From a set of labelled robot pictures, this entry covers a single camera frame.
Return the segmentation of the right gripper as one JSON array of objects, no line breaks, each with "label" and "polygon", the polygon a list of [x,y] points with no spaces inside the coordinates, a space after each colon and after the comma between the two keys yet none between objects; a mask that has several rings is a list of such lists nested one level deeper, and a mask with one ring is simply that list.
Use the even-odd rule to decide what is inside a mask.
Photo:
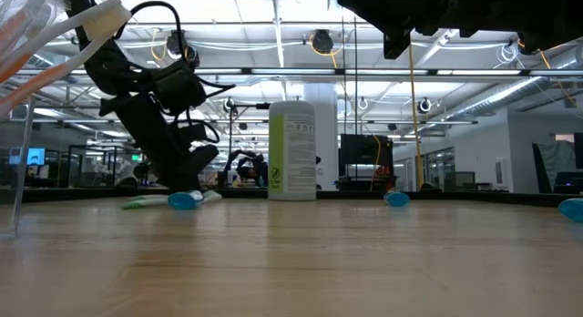
[{"label": "right gripper", "polygon": [[342,7],[384,33],[384,58],[396,59],[411,45],[411,32],[432,36],[453,28],[461,37],[478,31],[462,0],[337,0]]}]

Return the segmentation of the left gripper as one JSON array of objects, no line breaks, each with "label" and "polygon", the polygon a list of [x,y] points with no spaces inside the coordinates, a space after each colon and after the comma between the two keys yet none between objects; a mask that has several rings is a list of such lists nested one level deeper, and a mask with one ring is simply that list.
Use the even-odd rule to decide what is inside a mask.
[{"label": "left gripper", "polygon": [[[199,174],[218,155],[213,145],[195,148],[188,153],[182,148],[162,117],[159,107],[148,94],[120,95],[100,100],[99,115],[114,112],[158,172],[157,183],[170,191],[200,190]],[[182,169],[182,181],[172,174]]]}]

